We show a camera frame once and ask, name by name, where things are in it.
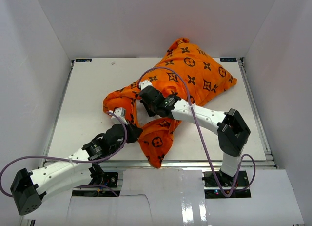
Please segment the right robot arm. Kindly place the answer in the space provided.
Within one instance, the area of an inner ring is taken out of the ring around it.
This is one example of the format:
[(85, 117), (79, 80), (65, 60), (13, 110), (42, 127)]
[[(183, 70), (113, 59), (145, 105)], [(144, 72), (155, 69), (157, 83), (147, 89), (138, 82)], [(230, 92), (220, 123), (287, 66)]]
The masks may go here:
[(150, 116), (198, 124), (218, 137), (223, 151), (220, 180), (232, 186), (238, 180), (237, 169), (245, 144), (251, 133), (241, 114), (230, 109), (228, 112), (214, 111), (189, 103), (175, 95), (164, 97), (150, 82), (140, 85), (141, 102)]

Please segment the orange patterned pillowcase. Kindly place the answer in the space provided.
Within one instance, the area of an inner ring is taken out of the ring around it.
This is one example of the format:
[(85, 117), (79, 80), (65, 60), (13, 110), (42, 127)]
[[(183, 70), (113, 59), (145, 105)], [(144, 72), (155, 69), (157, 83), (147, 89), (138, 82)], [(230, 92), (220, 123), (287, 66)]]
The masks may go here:
[[(237, 83), (230, 72), (197, 45), (191, 44), (188, 38), (177, 39), (156, 64), (156, 69), (143, 79), (149, 80), (164, 97), (176, 95), (199, 106), (204, 106)], [(103, 110), (125, 109), (125, 118), (143, 129), (138, 142), (144, 155), (151, 166), (160, 168), (173, 144), (173, 132), (181, 121), (158, 115), (149, 117), (140, 102), (137, 85), (134, 82), (108, 94), (103, 101)]]

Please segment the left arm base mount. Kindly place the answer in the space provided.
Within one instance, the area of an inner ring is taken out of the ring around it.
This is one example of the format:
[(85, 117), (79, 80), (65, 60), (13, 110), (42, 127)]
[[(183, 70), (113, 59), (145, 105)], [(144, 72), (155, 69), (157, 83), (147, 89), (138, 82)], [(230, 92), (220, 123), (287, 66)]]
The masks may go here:
[(117, 172), (104, 172), (98, 164), (93, 164), (89, 168), (91, 181), (88, 184), (79, 185), (78, 187), (109, 187), (115, 188), (118, 183)]

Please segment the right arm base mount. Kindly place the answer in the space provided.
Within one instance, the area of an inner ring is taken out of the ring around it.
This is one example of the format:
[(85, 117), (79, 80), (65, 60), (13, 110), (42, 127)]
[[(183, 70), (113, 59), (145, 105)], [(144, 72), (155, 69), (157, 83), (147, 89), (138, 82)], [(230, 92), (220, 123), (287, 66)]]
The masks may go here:
[[(230, 193), (234, 177), (228, 177), (226, 175), (220, 175), (217, 171), (216, 175), (220, 181), (222, 188), (226, 194)], [(204, 183), (204, 193), (206, 199), (225, 199), (226, 197), (220, 191), (219, 186), (211, 171), (203, 172), (202, 177)], [(234, 185), (234, 190), (229, 198), (251, 198), (251, 192), (246, 186), (249, 184), (249, 179), (246, 171), (240, 171), (238, 178)]]

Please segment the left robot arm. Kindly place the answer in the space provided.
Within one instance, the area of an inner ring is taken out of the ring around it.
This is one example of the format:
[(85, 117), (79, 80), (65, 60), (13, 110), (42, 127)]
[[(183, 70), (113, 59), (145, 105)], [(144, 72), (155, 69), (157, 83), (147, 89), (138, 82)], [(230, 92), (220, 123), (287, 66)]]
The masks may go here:
[(10, 187), (19, 215), (35, 211), (49, 198), (74, 187), (99, 186), (104, 176), (99, 163), (112, 157), (125, 143), (136, 142), (142, 132), (131, 123), (115, 124), (64, 161), (36, 170), (19, 170)]

